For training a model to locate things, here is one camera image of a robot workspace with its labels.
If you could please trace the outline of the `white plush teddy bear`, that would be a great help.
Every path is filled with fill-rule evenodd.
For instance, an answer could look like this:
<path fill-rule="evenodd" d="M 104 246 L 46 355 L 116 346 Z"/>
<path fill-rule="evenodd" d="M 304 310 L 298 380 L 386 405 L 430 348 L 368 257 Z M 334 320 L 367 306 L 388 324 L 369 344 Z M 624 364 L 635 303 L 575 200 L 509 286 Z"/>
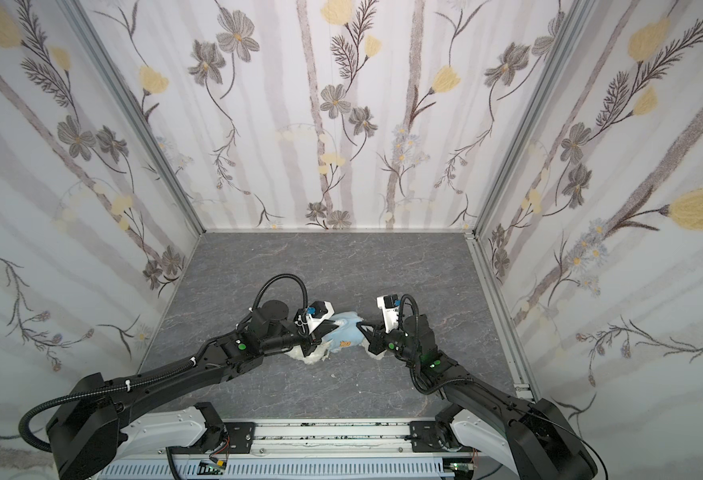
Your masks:
<path fill-rule="evenodd" d="M 301 361 L 306 365 L 312 365 L 327 360 L 332 354 L 337 354 L 346 350 L 361 350 L 374 360 L 381 360 L 385 357 L 384 353 L 373 354 L 369 352 L 365 344 L 354 344 L 350 342 L 340 342 L 338 345 L 325 343 L 318 346 L 311 354 L 307 356 L 303 355 L 300 347 L 293 347 L 291 350 L 288 350 L 285 355 L 291 359 Z"/>

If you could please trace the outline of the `light blue fleece hoodie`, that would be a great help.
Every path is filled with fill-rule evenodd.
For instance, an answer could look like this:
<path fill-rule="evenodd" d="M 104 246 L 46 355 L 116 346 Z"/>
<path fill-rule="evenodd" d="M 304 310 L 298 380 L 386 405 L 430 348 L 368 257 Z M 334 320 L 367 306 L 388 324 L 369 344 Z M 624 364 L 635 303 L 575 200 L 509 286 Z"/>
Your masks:
<path fill-rule="evenodd" d="M 323 336 L 317 348 L 322 354 L 335 354 L 346 348 L 365 345 L 365 336 L 357 328 L 363 318 L 357 312 L 337 313 L 330 320 L 334 323 L 335 330 Z"/>

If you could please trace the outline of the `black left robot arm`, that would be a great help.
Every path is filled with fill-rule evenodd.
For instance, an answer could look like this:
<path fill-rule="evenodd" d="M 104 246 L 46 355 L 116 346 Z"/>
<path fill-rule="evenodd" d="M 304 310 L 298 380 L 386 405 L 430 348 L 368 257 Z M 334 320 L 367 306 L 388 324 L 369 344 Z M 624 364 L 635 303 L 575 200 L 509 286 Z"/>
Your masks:
<path fill-rule="evenodd" d="M 55 414 L 45 427 L 58 477 L 85 479 L 103 470 L 127 444 L 125 428 L 164 404 L 247 374 L 268 356 L 296 346 L 311 350 L 315 331 L 334 309 L 315 301 L 293 320 L 288 314 L 286 304 L 269 300 L 252 308 L 241 326 L 207 340 L 189 358 L 145 374 L 81 379 L 69 394 L 53 400 Z"/>

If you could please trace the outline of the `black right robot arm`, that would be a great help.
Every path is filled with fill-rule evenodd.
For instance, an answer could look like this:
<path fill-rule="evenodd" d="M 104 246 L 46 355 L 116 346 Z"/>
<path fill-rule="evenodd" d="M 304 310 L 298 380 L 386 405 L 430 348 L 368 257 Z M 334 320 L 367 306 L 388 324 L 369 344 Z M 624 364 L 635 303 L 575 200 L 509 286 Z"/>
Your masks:
<path fill-rule="evenodd" d="M 388 330 L 381 322 L 361 321 L 357 329 L 373 354 L 389 352 L 411 374 L 423 395 L 438 393 L 457 414 L 467 412 L 499 434 L 509 450 L 507 468 L 521 479 L 593 479 L 603 462 L 595 462 L 584 442 L 557 406 L 503 393 L 469 373 L 435 341 L 427 316 L 409 316 Z"/>

